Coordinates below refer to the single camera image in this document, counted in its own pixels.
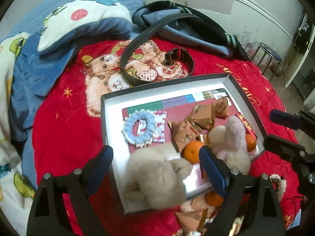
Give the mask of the white pink printed packet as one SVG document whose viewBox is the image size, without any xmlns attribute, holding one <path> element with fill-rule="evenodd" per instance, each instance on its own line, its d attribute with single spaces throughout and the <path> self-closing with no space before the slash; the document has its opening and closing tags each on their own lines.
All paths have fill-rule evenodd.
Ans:
<svg viewBox="0 0 315 236">
<path fill-rule="evenodd" d="M 151 113 L 155 117 L 155 122 L 156 122 L 156 130 L 155 130 L 155 136 L 153 138 L 154 143 L 164 143 L 166 138 L 164 134 L 165 130 L 165 122 L 166 122 L 166 117 L 167 117 L 167 112 L 166 111 L 151 111 Z M 137 135 L 141 135 L 144 133 L 146 129 L 146 121 L 145 120 L 140 120 L 138 124 L 138 129 L 137 129 Z"/>
</svg>

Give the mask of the blue crochet scrunchie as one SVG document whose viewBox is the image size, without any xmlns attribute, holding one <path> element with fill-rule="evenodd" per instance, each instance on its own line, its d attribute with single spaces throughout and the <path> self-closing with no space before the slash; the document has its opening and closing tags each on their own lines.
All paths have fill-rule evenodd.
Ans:
<svg viewBox="0 0 315 236">
<path fill-rule="evenodd" d="M 153 111 L 141 109 L 124 118 L 122 133 L 136 148 L 150 145 L 157 136 L 157 122 Z"/>
</svg>

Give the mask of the brown paper snack pouch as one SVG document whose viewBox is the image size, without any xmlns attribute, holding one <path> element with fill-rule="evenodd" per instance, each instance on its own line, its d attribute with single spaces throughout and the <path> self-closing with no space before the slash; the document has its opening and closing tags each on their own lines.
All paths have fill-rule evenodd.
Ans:
<svg viewBox="0 0 315 236">
<path fill-rule="evenodd" d="M 199 127 L 190 117 L 181 121 L 168 121 L 168 126 L 171 130 L 172 141 L 177 152 L 182 152 L 183 149 L 201 133 Z"/>
</svg>

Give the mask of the orange mandarin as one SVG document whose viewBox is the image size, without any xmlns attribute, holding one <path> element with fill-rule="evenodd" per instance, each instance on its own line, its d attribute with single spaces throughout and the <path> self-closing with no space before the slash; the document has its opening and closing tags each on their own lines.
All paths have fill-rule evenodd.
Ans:
<svg viewBox="0 0 315 236">
<path fill-rule="evenodd" d="M 224 198 L 215 191 L 211 191 L 205 195 L 205 202 L 209 206 L 220 207 L 224 202 Z"/>
</svg>

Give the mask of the red packet in tray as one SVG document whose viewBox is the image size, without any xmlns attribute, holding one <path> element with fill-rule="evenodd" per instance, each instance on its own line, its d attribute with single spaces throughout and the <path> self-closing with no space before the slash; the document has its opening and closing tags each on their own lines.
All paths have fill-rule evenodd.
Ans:
<svg viewBox="0 0 315 236">
<path fill-rule="evenodd" d="M 250 134 L 256 140 L 257 135 L 256 135 L 255 131 L 253 130 L 253 128 L 251 127 L 251 125 L 249 124 L 249 122 L 244 117 L 244 115 L 240 112 L 236 113 L 235 115 L 242 121 L 242 124 L 246 128 L 246 133 Z"/>
</svg>

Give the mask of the mandarin in tray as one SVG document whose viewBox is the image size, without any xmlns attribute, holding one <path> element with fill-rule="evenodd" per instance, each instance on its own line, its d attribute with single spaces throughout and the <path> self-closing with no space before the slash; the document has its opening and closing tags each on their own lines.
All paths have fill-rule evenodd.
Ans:
<svg viewBox="0 0 315 236">
<path fill-rule="evenodd" d="M 252 152 L 256 148 L 256 139 L 251 134 L 246 134 L 247 151 Z"/>
<path fill-rule="evenodd" d="M 200 162 L 199 151 L 203 146 L 204 144 L 200 141 L 190 142 L 184 149 L 184 158 L 192 165 L 198 164 Z"/>
</svg>

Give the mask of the pink white plush rabbit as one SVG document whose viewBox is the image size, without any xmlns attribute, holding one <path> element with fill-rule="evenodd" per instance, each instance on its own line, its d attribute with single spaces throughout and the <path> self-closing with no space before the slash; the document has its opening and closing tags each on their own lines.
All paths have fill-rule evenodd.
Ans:
<svg viewBox="0 0 315 236">
<path fill-rule="evenodd" d="M 243 175 L 249 173 L 251 159 L 247 151 L 246 128 L 237 116 L 229 117 L 225 125 L 209 131 L 208 140 L 212 152 L 228 168 L 235 168 Z"/>
</svg>

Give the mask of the black metal stool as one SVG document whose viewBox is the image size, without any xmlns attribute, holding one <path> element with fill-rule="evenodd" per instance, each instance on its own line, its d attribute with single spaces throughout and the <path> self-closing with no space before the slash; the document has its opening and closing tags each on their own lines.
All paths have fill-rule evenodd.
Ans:
<svg viewBox="0 0 315 236">
<path fill-rule="evenodd" d="M 261 64 L 263 62 L 263 60 L 265 59 L 266 56 L 268 56 L 268 60 L 267 60 L 267 64 L 263 70 L 263 75 L 266 73 L 267 69 L 270 67 L 271 62 L 273 60 L 277 61 L 277 62 L 282 62 L 283 59 L 281 56 L 279 56 L 279 54 L 277 54 L 277 52 L 272 49 L 271 47 L 269 47 L 268 45 L 264 44 L 264 43 L 260 43 L 258 48 L 256 49 L 254 55 L 251 56 L 251 60 L 253 61 L 255 56 L 257 55 L 257 53 L 262 50 L 263 51 L 263 55 L 261 56 L 261 58 L 259 59 L 259 62 L 257 63 L 257 66 L 259 67 L 259 69 L 261 69 Z"/>
</svg>

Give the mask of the brown pouch in tray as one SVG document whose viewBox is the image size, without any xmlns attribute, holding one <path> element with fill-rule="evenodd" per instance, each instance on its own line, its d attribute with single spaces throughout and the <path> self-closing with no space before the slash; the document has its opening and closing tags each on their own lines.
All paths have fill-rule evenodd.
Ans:
<svg viewBox="0 0 315 236">
<path fill-rule="evenodd" d="M 210 104 L 197 103 L 187 116 L 187 119 L 199 127 L 210 131 L 214 128 L 216 118 L 226 119 L 229 116 L 228 106 L 227 97 L 214 100 Z"/>
</svg>

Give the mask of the beige plush teddy bear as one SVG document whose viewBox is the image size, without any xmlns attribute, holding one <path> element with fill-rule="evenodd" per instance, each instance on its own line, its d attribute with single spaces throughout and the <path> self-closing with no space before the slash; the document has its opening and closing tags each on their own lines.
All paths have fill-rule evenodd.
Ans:
<svg viewBox="0 0 315 236">
<path fill-rule="evenodd" d="M 142 147 L 128 159 L 124 197 L 145 201 L 151 209 L 174 208 L 186 201 L 184 180 L 193 165 L 176 152 L 172 143 Z"/>
</svg>

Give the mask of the white bed headboard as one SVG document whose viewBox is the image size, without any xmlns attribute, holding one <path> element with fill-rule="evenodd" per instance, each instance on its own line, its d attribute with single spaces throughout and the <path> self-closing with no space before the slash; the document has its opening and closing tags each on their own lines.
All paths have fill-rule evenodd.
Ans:
<svg viewBox="0 0 315 236">
<path fill-rule="evenodd" d="M 146 3 L 157 0 L 144 0 Z M 285 27 L 275 16 L 253 0 L 171 0 L 213 17 L 241 43 L 264 41 L 276 48 L 293 40 L 296 24 Z"/>
</svg>

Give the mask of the blue grey jacket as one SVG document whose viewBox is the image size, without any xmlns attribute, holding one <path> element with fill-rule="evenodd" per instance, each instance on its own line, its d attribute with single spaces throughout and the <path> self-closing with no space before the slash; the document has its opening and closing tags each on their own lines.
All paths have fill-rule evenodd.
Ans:
<svg viewBox="0 0 315 236">
<path fill-rule="evenodd" d="M 217 22 L 205 14 L 173 1 L 156 1 L 136 10 L 132 16 L 135 25 L 148 28 L 159 20 L 175 14 L 189 14 L 164 26 L 158 34 L 170 41 L 186 46 L 220 53 L 228 58 L 249 61 L 249 56 L 235 35 L 228 34 Z"/>
</svg>

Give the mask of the black shallow box tray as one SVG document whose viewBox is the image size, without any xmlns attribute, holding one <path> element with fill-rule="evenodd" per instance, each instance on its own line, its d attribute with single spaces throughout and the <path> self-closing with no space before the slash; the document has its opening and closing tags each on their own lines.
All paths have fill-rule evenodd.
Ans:
<svg viewBox="0 0 315 236">
<path fill-rule="evenodd" d="M 176 159 L 181 154 L 173 140 L 173 130 L 179 129 L 181 121 L 196 104 L 209 105 L 222 97 L 229 101 L 227 115 L 239 114 L 253 132 L 256 147 L 250 157 L 256 159 L 264 151 L 263 143 L 267 133 L 251 102 L 231 74 L 194 76 L 152 83 L 111 92 L 101 97 L 102 135 L 104 143 L 114 151 L 111 181 L 118 206 L 124 215 L 149 209 L 145 200 L 125 199 L 125 168 L 129 156 L 136 150 L 135 146 L 126 141 L 122 132 L 125 119 L 139 110 L 156 111 L 159 116 L 164 116 L 163 120 L 157 119 L 158 127 L 164 128 L 164 142 L 153 142 L 146 149 L 161 151 L 165 158 Z"/>
</svg>

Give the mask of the blue bed sheet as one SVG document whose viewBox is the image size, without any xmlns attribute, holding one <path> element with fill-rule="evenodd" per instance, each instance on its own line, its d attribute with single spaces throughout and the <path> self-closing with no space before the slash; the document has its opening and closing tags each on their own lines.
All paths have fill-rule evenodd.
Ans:
<svg viewBox="0 0 315 236">
<path fill-rule="evenodd" d="M 119 37 L 127 35 L 104 33 L 97 36 L 81 36 L 46 55 L 40 55 L 36 51 L 35 46 L 40 40 L 38 32 L 27 38 L 14 64 L 8 120 L 11 140 L 21 155 L 23 176 L 32 187 L 37 188 L 31 134 L 38 108 L 79 48 Z"/>
</svg>

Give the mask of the black leather belt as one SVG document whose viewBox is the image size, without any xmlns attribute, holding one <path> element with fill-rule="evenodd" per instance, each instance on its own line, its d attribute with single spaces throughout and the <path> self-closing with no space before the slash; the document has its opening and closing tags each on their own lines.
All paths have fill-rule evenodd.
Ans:
<svg viewBox="0 0 315 236">
<path fill-rule="evenodd" d="M 151 40 L 168 23 L 186 18 L 198 17 L 188 13 L 166 16 L 129 43 L 120 57 L 120 66 L 130 84 L 149 84 L 183 78 L 193 73 L 195 63 L 186 49 L 177 47 L 169 52 L 162 52 Z"/>
</svg>

